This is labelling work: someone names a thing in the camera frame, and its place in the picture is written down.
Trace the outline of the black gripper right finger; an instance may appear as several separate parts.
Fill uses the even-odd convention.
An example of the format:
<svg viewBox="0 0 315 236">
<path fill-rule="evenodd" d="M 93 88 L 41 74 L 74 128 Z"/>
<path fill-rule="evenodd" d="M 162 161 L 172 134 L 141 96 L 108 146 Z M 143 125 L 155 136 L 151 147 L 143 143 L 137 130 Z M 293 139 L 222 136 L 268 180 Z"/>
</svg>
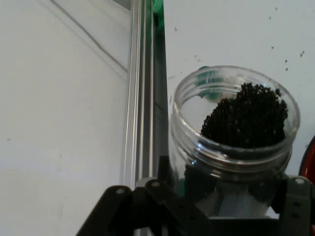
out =
<svg viewBox="0 0 315 236">
<path fill-rule="evenodd" d="M 312 236 L 315 225 L 315 185 L 302 176 L 285 176 L 272 202 L 279 214 L 279 235 Z"/>
</svg>

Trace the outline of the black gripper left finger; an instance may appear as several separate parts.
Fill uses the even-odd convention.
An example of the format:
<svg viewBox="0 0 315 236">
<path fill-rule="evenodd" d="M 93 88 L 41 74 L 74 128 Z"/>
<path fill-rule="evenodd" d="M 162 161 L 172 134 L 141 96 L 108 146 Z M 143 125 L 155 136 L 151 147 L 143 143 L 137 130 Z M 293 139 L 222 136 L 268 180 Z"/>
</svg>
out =
<svg viewBox="0 0 315 236">
<path fill-rule="evenodd" d="M 131 190 L 116 185 L 105 190 L 78 231 L 79 236 L 131 236 L 149 228 L 156 236 L 208 236 L 211 221 L 168 186 L 170 161 L 162 156 L 158 178 Z"/>
</svg>

